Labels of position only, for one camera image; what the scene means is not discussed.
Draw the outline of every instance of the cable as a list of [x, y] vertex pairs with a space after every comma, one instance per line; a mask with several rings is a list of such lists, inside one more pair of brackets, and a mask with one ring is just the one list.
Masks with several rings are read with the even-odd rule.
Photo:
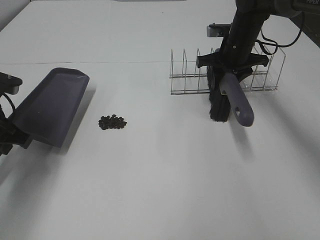
[[15, 117], [15, 114], [16, 114], [16, 107], [15, 107], [14, 103], [12, 102], [12, 100], [10, 99], [10, 97], [8, 97], [7, 94], [3, 93], [2, 95], [8, 100], [9, 104], [11, 105], [12, 114], [11, 114], [10, 117], [8, 117], [8, 120], [12, 120]]
[[[296, 36], [296, 38], [295, 38], [295, 40], [293, 42], [291, 42], [290, 44], [287, 44], [287, 45], [279, 45], [276, 41], [265, 37], [263, 32], [262, 32], [262, 30], [261, 30], [262, 38], [265, 41], [269, 41], [269, 42], [265, 42], [265, 41], [256, 40], [256, 42], [259, 44], [261, 50], [267, 55], [273, 55], [278, 51], [278, 48], [288, 48], [288, 47], [291, 47], [293, 44], [295, 44], [298, 41], [298, 39], [300, 38], [301, 33], [303, 31], [303, 28], [305, 26], [305, 18], [306, 18], [306, 16], [305, 16], [304, 12], [301, 12], [301, 14], [302, 14], [302, 20], [301, 20], [300, 30], [299, 30], [299, 33], [298, 33], [298, 35]], [[275, 47], [274, 53], [268, 52], [264, 45]]]

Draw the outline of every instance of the pile of coffee beans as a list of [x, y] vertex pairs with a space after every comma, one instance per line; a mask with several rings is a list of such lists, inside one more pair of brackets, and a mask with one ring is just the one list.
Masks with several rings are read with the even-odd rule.
[[99, 120], [99, 127], [102, 130], [107, 129], [123, 129], [127, 125], [127, 122], [124, 121], [123, 117], [117, 117], [117, 115], [113, 114], [110, 116], [102, 116]]

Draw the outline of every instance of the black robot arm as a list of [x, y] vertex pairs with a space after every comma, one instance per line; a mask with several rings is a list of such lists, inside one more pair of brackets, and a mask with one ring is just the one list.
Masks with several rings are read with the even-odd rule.
[[[231, 26], [213, 24], [208, 27], [210, 37], [223, 37], [220, 49], [197, 58], [198, 68], [208, 66], [210, 117], [213, 120], [226, 122], [232, 110], [241, 125], [249, 127], [253, 124], [254, 112], [239, 84], [252, 73], [253, 66], [268, 65], [267, 56], [251, 53], [264, 22], [270, 15], [292, 18], [301, 12], [320, 14], [319, 1], [236, 0], [237, 11]], [[272, 42], [275, 44], [268, 44], [278, 49], [279, 45]]]

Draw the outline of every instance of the dish rack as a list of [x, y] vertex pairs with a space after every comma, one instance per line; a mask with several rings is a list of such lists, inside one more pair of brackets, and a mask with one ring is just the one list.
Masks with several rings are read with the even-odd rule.
[[[262, 52], [258, 52], [256, 46], [253, 47], [252, 52], [262, 55]], [[199, 48], [196, 51], [196, 57], [198, 56], [201, 56]], [[286, 54], [279, 48], [269, 59], [270, 61], [266, 67], [262, 65], [252, 67], [252, 75], [240, 83], [244, 92], [278, 90]], [[169, 78], [171, 79], [171, 95], [210, 93], [207, 80], [207, 67], [197, 68], [195, 60], [188, 61], [185, 49], [183, 49], [182, 61], [174, 61], [174, 52], [171, 49]]]

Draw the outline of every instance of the white table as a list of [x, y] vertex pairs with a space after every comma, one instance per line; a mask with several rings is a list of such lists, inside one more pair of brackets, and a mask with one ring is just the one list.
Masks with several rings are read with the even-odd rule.
[[[250, 128], [212, 122], [207, 95], [169, 94], [170, 49], [218, 46], [205, 27], [234, 11], [232, 0], [34, 1], [0, 32], [0, 71], [24, 81], [17, 105], [55, 67], [90, 76], [62, 149], [33, 142], [0, 158], [0, 239], [318, 240], [311, 40], [286, 49], [279, 91], [247, 95]], [[264, 31], [286, 43], [298, 29], [272, 17]], [[100, 130], [113, 113], [127, 127]]]

